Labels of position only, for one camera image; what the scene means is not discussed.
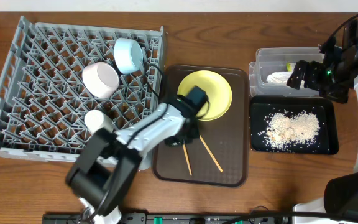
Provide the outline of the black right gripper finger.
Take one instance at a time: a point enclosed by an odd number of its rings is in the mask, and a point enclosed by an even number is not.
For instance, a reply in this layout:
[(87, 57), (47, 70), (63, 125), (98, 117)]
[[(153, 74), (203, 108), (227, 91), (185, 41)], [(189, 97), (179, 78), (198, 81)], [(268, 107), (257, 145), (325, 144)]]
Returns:
[(287, 86), (299, 90), (301, 88), (301, 83), (304, 79), (306, 70), (309, 63), (304, 60), (300, 60), (295, 64), (295, 67), (287, 80)]
[(322, 64), (316, 61), (309, 62), (306, 66), (304, 74), (304, 84), (305, 88), (312, 90), (320, 90), (320, 75), (322, 73)]

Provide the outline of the pink plastic bowl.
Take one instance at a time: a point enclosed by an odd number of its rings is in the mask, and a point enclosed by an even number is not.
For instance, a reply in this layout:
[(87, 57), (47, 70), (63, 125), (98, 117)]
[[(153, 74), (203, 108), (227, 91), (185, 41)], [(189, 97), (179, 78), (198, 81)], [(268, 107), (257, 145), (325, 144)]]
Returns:
[(119, 75), (105, 62), (86, 66), (82, 71), (82, 80), (86, 89), (95, 97), (109, 98), (119, 87)]

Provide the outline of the light blue plastic bowl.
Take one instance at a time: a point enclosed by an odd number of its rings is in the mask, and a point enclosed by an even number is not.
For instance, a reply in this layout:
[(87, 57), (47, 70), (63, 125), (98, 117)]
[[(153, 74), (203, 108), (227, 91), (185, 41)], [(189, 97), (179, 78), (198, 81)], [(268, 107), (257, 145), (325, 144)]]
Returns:
[(126, 75), (144, 69), (142, 48), (133, 39), (117, 39), (114, 44), (114, 59), (122, 74)]

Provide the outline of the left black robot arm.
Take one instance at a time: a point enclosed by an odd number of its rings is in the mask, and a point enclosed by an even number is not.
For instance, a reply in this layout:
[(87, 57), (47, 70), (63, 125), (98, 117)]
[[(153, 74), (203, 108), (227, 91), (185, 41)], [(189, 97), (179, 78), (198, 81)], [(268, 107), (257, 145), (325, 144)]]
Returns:
[(97, 130), (73, 164), (65, 183), (85, 202), (77, 223), (115, 223), (113, 211), (126, 196), (140, 164), (161, 142), (192, 142), (199, 135), (197, 115), (209, 105), (206, 92), (194, 86), (186, 95), (170, 95), (156, 111), (115, 132)]

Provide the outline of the yellow plastic plate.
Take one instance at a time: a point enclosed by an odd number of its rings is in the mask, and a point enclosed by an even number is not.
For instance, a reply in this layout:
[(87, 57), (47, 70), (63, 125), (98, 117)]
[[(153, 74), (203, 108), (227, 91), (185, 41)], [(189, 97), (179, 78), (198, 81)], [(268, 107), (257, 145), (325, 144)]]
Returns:
[(209, 70), (192, 72), (181, 81), (177, 93), (185, 96), (194, 86), (201, 88), (208, 96), (209, 104), (205, 103), (197, 114), (202, 121), (218, 119), (228, 111), (232, 103), (232, 90), (222, 75)]

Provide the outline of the white paper napkin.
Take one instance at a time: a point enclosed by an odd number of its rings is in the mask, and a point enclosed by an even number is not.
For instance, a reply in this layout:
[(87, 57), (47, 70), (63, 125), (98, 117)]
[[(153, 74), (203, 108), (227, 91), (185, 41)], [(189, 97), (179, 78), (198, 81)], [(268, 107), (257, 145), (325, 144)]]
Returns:
[(288, 79), (291, 77), (292, 72), (274, 72), (267, 76), (267, 83), (283, 84), (286, 85)]

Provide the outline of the rice and nut scraps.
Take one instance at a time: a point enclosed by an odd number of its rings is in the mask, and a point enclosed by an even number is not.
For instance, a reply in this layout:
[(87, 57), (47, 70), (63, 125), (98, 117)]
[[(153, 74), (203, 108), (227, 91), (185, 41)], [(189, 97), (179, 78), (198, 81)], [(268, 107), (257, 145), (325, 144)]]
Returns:
[(257, 136), (262, 138), (264, 146), (282, 152), (288, 152), (290, 146), (300, 146), (301, 149), (311, 146), (321, 130), (317, 116), (305, 110), (297, 114), (287, 110), (270, 113), (264, 121), (267, 127)]

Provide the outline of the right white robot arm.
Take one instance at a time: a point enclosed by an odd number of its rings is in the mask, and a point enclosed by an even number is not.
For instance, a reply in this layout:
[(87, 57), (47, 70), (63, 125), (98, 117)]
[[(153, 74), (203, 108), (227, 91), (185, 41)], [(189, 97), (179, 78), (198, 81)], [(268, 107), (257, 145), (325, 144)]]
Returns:
[[(347, 103), (348, 92), (355, 90), (358, 102), (358, 16), (341, 24), (342, 46), (331, 34), (319, 46), (324, 54), (321, 63), (300, 60), (296, 63), (287, 86), (301, 86), (338, 103)], [(328, 182), (322, 198), (293, 207), (292, 223), (358, 223), (358, 152), (353, 174)]]

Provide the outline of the green silver snack wrapper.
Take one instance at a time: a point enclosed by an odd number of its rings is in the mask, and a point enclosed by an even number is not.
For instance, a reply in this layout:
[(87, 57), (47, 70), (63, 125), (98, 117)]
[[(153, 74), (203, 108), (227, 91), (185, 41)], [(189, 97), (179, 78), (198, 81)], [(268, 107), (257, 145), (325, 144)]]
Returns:
[(287, 71), (288, 71), (288, 72), (294, 71), (295, 65), (296, 65), (296, 63), (288, 63), (288, 64), (286, 65)]

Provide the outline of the white plastic cup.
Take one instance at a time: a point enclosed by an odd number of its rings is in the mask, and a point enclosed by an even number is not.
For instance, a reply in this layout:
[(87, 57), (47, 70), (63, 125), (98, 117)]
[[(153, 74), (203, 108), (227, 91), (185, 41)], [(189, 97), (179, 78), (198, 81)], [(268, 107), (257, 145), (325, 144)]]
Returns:
[(91, 134), (94, 134), (101, 128), (105, 128), (110, 133), (114, 131), (111, 118), (100, 110), (91, 110), (87, 112), (84, 122)]

